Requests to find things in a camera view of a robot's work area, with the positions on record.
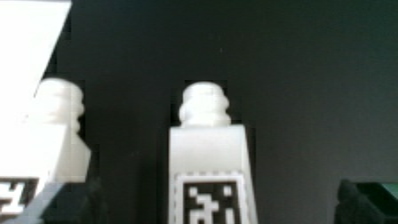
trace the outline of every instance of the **white block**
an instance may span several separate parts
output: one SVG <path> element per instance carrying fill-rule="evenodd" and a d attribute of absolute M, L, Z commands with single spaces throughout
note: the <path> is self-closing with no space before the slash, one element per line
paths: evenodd
<path fill-rule="evenodd" d="M 245 128 L 226 107 L 220 87 L 195 83 L 169 133 L 169 224 L 258 224 Z"/>

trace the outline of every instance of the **printed qr-like tag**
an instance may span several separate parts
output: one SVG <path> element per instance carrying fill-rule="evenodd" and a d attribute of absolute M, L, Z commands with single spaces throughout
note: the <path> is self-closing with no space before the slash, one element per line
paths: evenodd
<path fill-rule="evenodd" d="M 176 224 L 249 224 L 243 175 L 190 173 L 176 176 Z"/>
<path fill-rule="evenodd" d="M 0 223 L 23 212 L 37 188 L 37 178 L 0 178 Z"/>

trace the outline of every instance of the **black background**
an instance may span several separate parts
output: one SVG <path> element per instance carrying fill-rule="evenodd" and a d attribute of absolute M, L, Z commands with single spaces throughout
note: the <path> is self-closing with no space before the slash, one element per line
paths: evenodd
<path fill-rule="evenodd" d="M 259 223 L 332 223 L 338 184 L 398 180 L 394 0 L 76 0 L 46 77 L 85 91 L 112 224 L 167 223 L 167 132 L 187 83 L 252 132 Z"/>

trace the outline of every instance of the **dark surface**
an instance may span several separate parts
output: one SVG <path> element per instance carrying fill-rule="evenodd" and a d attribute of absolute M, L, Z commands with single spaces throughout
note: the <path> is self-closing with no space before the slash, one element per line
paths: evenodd
<path fill-rule="evenodd" d="M 396 12 L 393 0 L 75 1 L 46 76 L 82 81 L 110 223 L 167 223 L 185 80 L 219 80 L 256 130 L 259 223 L 330 224 L 339 180 L 396 180 Z"/>
<path fill-rule="evenodd" d="M 341 181 L 334 224 L 396 224 L 398 201 L 382 183 Z"/>

